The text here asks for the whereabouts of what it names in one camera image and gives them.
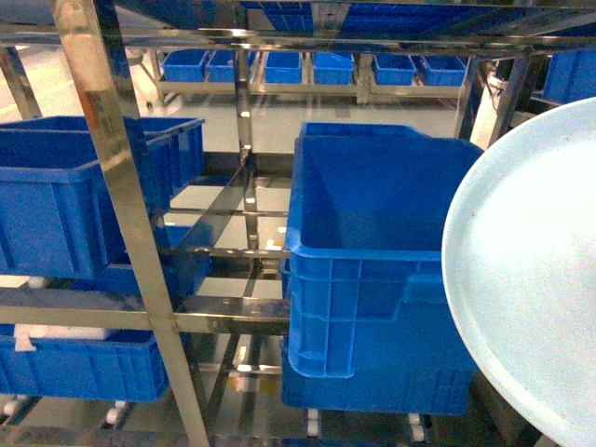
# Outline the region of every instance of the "plastic crate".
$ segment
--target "plastic crate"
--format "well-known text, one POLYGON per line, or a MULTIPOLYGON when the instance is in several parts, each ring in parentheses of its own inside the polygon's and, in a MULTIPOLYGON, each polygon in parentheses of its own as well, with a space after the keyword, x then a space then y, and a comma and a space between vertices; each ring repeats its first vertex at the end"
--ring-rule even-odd
POLYGON ((466 77, 466 65, 455 56, 415 56, 413 60, 427 86, 459 87, 466 77))
POLYGON ((402 124, 304 123, 299 139, 307 137, 428 137, 402 124))
POLYGON ((171 52, 163 61, 164 78, 170 82, 201 82, 210 52, 203 49, 182 49, 171 52))
POLYGON ((118 331, 107 340, 33 339, 16 352, 14 326, 0 325, 0 393, 150 402, 169 380, 148 331, 118 331))
MULTIPOLYGON (((151 167, 167 149, 154 140, 139 165, 151 167)), ((3 131, 0 153, 1 274, 95 278, 124 252, 89 134, 3 131)), ((139 172, 154 176, 159 191, 148 199, 166 209, 159 170, 139 172)))
MULTIPOLYGON (((249 68, 255 57, 256 53, 251 51, 248 56, 249 68)), ((210 82, 234 82, 234 52, 228 49, 215 51, 207 62, 207 73, 210 82)))
POLYGON ((315 53, 315 84, 351 84, 354 56, 350 53, 315 53))
POLYGON ((595 74, 595 50, 555 54, 550 62, 542 97, 566 104, 596 96, 595 74))
POLYGON ((416 75, 410 56, 376 54, 372 58, 374 79, 380 86, 410 86, 416 75))
POLYGON ((455 190, 480 155, 448 139, 297 141, 286 235, 294 370, 474 368, 446 303, 440 245, 455 190))
MULTIPOLYGON (((205 156, 203 153, 203 124, 204 119, 176 118, 176 117, 145 117, 141 118, 142 127, 147 138, 147 144, 154 145, 154 139, 167 136, 167 140, 160 140, 159 145, 168 145, 167 152, 152 152, 154 163, 160 170, 160 175, 168 186, 167 199, 162 200, 162 208, 169 207, 169 198, 178 194, 184 187, 205 170, 205 156)), ((0 125, 0 130, 22 129, 46 132, 84 132, 88 133, 87 121, 83 116, 52 116, 17 121, 0 125)))
POLYGON ((269 53, 264 68, 265 81, 271 84, 302 82, 301 53, 269 53))
POLYGON ((296 372, 282 342, 283 403, 291 407, 355 412, 464 414, 474 373, 400 367, 356 369, 352 377, 312 378, 296 372))

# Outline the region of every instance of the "reflective steel surface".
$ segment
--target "reflective steel surface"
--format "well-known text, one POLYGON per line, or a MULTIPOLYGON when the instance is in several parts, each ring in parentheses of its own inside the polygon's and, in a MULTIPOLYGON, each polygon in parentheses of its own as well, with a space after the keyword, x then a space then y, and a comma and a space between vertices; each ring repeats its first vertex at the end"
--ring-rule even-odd
MULTIPOLYGON (((550 54, 596 46, 596 37, 550 36, 427 36, 404 34, 284 33, 247 30, 124 29, 127 46, 163 48, 252 49, 267 51, 354 51, 396 54, 453 54, 506 57, 550 54)), ((53 27, 0 25, 0 42, 7 45, 58 45, 53 27)))
POLYGON ((0 47, 0 69, 7 81, 10 93, 17 104, 22 119, 41 116, 39 104, 20 61, 19 52, 14 47, 0 47))

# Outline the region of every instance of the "stainless steel rack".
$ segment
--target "stainless steel rack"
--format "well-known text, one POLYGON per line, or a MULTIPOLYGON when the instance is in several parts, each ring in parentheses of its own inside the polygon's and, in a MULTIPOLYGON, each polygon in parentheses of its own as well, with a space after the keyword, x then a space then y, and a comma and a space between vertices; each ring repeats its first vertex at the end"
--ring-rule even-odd
MULTIPOLYGON (((340 8, 349 0, 313 2, 314 5, 340 8)), ((370 3, 432 4, 461 6, 460 0, 398 1, 372 0, 370 3)), ((251 126, 251 94, 278 93, 276 86, 254 82, 247 64, 247 52, 259 51, 319 51, 347 50, 359 53, 359 76, 368 76, 362 67, 370 67, 371 53, 392 52, 401 54, 453 54, 470 56, 464 94, 460 95, 456 137, 469 138, 475 121, 483 81, 490 62, 515 58, 509 76, 508 89, 497 110, 497 123, 493 139, 506 133, 511 119, 519 110, 534 106, 531 101, 534 89, 535 67, 542 58, 556 51, 596 46, 596 37, 544 36, 576 26, 596 22, 596 5, 589 0, 500 0, 466 1, 466 6, 494 7, 489 14, 504 9, 525 7, 541 8, 539 17, 520 19, 508 23, 493 33, 484 31, 473 34, 467 28, 473 22, 460 23, 438 35, 401 34, 338 34, 340 20, 322 20, 330 16, 318 11, 313 33, 286 33, 253 31, 249 29, 246 15, 234 4, 237 14, 235 29, 199 29, 194 31, 162 28, 120 29, 113 0, 49 0, 55 26, 0 25, 0 61, 10 89, 23 118, 40 116, 27 75, 20 63, 14 45, 62 45, 68 60, 103 174, 114 203, 120 229, 124 236, 130 260, 142 292, 142 300, 127 298, 131 310, 118 310, 114 296, 99 292, 76 292, 59 289, 0 290, 0 323, 56 324, 88 327, 108 327, 132 330, 151 330, 155 333, 159 350, 168 370, 173 394, 186 429, 186 437, 167 433, 138 433, 105 429, 70 430, 58 428, 20 427, 4 425, 0 428, 0 442, 7 445, 272 445, 283 447, 297 443, 318 444, 325 447, 331 441, 258 440, 253 438, 210 437, 217 413, 218 399, 208 400, 200 381, 200 374, 191 371, 181 343, 180 332, 230 333, 227 353, 236 349, 240 334, 253 335, 258 346, 260 335, 284 334, 288 330, 289 309, 280 300, 250 298, 254 280, 263 275, 275 275, 277 262, 288 253, 262 250, 258 238, 258 219, 266 215, 256 203, 255 185, 283 183, 288 185, 292 156, 254 153, 251 126), (234 92, 237 99, 238 155, 207 154, 208 176, 228 176, 229 182, 207 210, 200 211, 199 223, 210 224, 214 239, 223 232, 232 215, 241 214, 246 220, 248 248, 246 250, 216 250, 196 247, 192 238, 181 247, 180 256, 207 256, 214 259, 215 275, 244 275, 248 278, 244 298, 218 298, 208 296, 188 297, 183 309, 173 309, 158 256, 154 231, 163 223, 160 213, 148 216, 142 198, 142 185, 135 169, 134 159, 147 149, 139 122, 140 113, 135 100, 125 46, 151 48, 198 47, 209 49, 228 48, 235 53, 235 83, 203 87, 220 88, 234 92), (234 211, 240 202, 244 211, 234 211), (93 300, 81 299, 82 294, 93 295, 93 300)), ((366 96, 375 94, 379 86, 361 83, 349 86, 345 92, 365 102, 366 96)), ((162 93, 173 86, 157 83, 162 93)), ((312 85, 296 87, 296 93, 312 92, 312 85)), ((197 91, 196 86, 179 85, 180 91, 197 91)), ((384 91, 396 96, 412 93, 408 88, 384 91)), ((224 359, 220 374, 226 377, 233 368, 229 355, 224 359)))
MULTIPOLYGON (((253 95, 325 95, 355 98, 358 104, 369 100, 397 98, 444 98, 456 99, 460 87, 424 86, 417 79, 410 86, 380 86, 374 81, 370 55, 360 55, 357 70, 349 85, 315 84, 311 53, 305 53, 302 65, 301 84, 272 84, 264 81, 264 67, 268 53, 260 54, 251 67, 251 94, 253 95)), ((159 99, 163 102, 169 93, 182 94, 234 94, 234 83, 211 82, 169 82, 161 74, 159 64, 154 63, 158 73, 155 81, 159 99)))

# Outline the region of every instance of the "floor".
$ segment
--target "floor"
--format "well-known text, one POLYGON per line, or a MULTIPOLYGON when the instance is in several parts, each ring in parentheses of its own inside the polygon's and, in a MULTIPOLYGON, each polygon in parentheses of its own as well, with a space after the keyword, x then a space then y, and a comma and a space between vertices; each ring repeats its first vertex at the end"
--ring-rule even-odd
MULTIPOLYGON (((73 81, 67 70, 64 55, 58 48, 28 52, 23 58, 35 95, 44 115, 80 115, 73 81)), ((202 96, 191 101, 174 99, 161 107, 150 80, 140 67, 132 67, 134 84, 142 115, 196 116, 206 118, 204 146, 206 151, 237 151, 236 110, 232 98, 202 96)), ((254 148, 256 152, 290 153, 293 141, 303 122, 373 122, 401 123, 414 126, 432 137, 450 137, 454 133, 456 104, 454 102, 396 102, 371 104, 360 107, 344 99, 314 98, 255 98, 253 101, 254 148)), ((20 120, 8 92, 6 82, 0 81, 0 122, 20 120)), ((174 207, 206 208, 220 188, 193 186, 187 188, 172 203, 174 207)), ((259 210, 287 210, 289 190, 259 189, 259 210)), ((168 214, 171 224, 192 224, 196 216, 168 214)), ((261 219, 259 233, 262 245, 267 240, 283 240, 283 219, 261 219)), ((234 217, 218 241, 218 247, 246 248, 246 230, 243 218, 234 217)), ((18 287, 27 278, 2 277, 0 285, 18 287)), ((242 296, 245 279, 207 278, 199 294, 215 296, 242 296)), ((278 298, 279 281, 259 280, 253 296, 278 298)), ((248 337, 241 340, 247 345, 248 337)), ((217 361, 225 346, 225 337, 205 337, 202 341, 202 362, 217 361)), ((280 364, 278 340, 264 344, 261 362, 280 364)), ((212 386, 214 374, 206 373, 205 382, 212 386)), ((256 393, 253 417, 243 410, 245 393, 237 391, 237 379, 231 378, 223 397, 215 432, 237 434, 248 431, 254 436, 303 437, 305 413, 281 404, 278 377, 265 377, 256 393)), ((22 422, 26 426, 96 427, 110 407, 110 402, 42 399, 22 422)), ((406 441, 407 425, 403 417, 393 414, 323 412, 323 436, 331 439, 406 441)), ((475 405, 463 417, 435 418, 434 432, 440 441, 457 445, 503 445, 499 437, 486 429, 475 405)), ((150 405, 138 405, 132 412, 125 429, 183 431, 183 426, 170 392, 150 405)))

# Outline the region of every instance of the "shelf rack leg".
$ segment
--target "shelf rack leg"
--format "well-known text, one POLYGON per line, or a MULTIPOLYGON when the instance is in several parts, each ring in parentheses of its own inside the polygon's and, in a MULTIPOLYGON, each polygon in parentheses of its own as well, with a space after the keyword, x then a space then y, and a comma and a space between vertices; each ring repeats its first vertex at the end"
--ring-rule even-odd
POLYGON ((10 93, 12 93, 22 119, 40 117, 39 104, 37 104, 34 91, 16 48, 0 48, 0 68, 2 68, 2 73, 7 80, 8 88, 10 88, 10 93))
POLYGON ((489 147, 509 131, 518 103, 529 101, 542 61, 542 56, 523 56, 513 62, 507 89, 503 92, 496 110, 496 122, 489 147))
POLYGON ((153 69, 153 79, 154 84, 156 85, 157 98, 159 99, 159 102, 161 102, 161 105, 163 105, 164 101, 166 100, 166 95, 164 95, 164 92, 161 90, 159 86, 159 80, 161 79, 161 68, 159 67, 157 51, 155 51, 154 48, 149 48, 148 52, 149 60, 151 61, 151 68, 153 69))
POLYGON ((491 63, 480 61, 476 58, 467 62, 466 79, 464 79, 464 93, 458 99, 457 117, 455 119, 454 138, 468 140, 472 136, 472 130, 481 105, 484 84, 489 74, 491 63))
POLYGON ((362 53, 358 59, 358 92, 356 104, 366 104, 371 94, 371 83, 373 79, 373 55, 362 53))
POLYGON ((114 2, 49 3, 189 445, 208 447, 135 167, 148 151, 114 2))
MULTIPOLYGON (((252 146, 251 74, 246 50, 234 55, 234 87, 236 92, 236 116, 240 162, 245 170, 244 210, 257 211, 257 195, 254 187, 256 157, 252 146)), ((259 249, 257 217, 246 216, 246 235, 249 250, 259 249)))

